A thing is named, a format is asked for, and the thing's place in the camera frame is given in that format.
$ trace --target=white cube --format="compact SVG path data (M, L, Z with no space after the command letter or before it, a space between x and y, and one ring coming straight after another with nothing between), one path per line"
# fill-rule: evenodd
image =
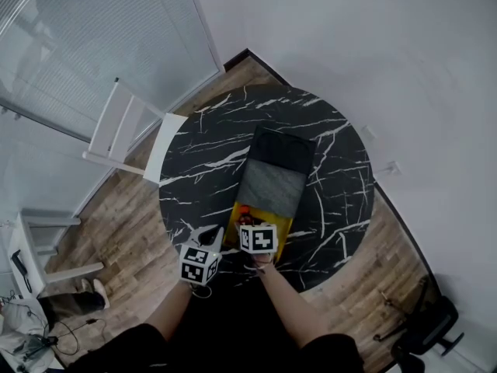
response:
M179 277L184 281L205 286L216 274L220 260L220 253L181 245Z
M240 248L250 254L275 253L278 237L275 225L240 225Z

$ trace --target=black cable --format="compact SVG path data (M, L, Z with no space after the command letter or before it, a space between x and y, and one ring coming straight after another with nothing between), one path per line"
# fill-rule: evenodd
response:
M79 350L81 349L80 346L79 346L79 341L78 341L78 338L76 337L76 335L74 334L74 331L68 326L66 325L64 322L61 322L61 321L56 321L56 323L60 323L61 325L64 325L68 330L69 330L69 333L68 334L72 334L72 336L75 338L76 340L76 351L73 352L72 354L68 353L68 352L64 352L64 351L61 351L61 349L58 347L58 345L55 346L55 348L57 348L57 351L59 351L61 354L63 355L68 355L69 357L72 357L74 355L76 355Z
M107 340L106 340L105 336L103 335L103 332L107 327L107 321L105 319L101 319L101 318L97 319L97 321L99 321L99 320L101 320L103 322L103 328L102 328L102 331L100 332L100 336L102 336L103 343L107 344Z
M10 291L10 297L5 297L4 295L0 295L0 301L2 302L10 302L11 300L14 299L14 297L16 296L16 293L11 290Z
M76 329L73 329L72 331L73 331L73 332L75 332L76 330L81 329L82 327L85 327L86 325L89 325L89 323L88 323L88 322L85 322L85 324L84 324L84 325L78 326ZM63 335L61 335L61 336L59 336L59 337L57 337L57 338L58 338L58 339L60 339L61 337L67 336L68 334L71 334L71 332L67 332L66 334L63 334Z

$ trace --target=forearm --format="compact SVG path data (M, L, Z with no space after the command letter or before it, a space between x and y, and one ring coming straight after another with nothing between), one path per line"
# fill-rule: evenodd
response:
M181 322L191 297L189 284L179 281L145 323L155 327L169 341Z
M315 309L291 287L274 265L265 267L259 276L281 322L299 348L328 334Z

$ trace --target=round table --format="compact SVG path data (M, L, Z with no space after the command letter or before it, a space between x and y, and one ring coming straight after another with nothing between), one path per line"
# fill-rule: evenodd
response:
M313 169L277 269L297 291L331 277L359 247L370 222L374 178L350 122L317 96L284 85L221 94L193 113L172 140L159 183L164 224L174 245L195 228L226 227L256 126L315 140ZM253 280L245 253L223 251L213 286Z

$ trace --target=chair backrest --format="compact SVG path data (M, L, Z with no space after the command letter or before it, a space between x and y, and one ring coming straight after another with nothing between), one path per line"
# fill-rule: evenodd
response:
M146 104L116 79L90 142L89 152L124 162Z

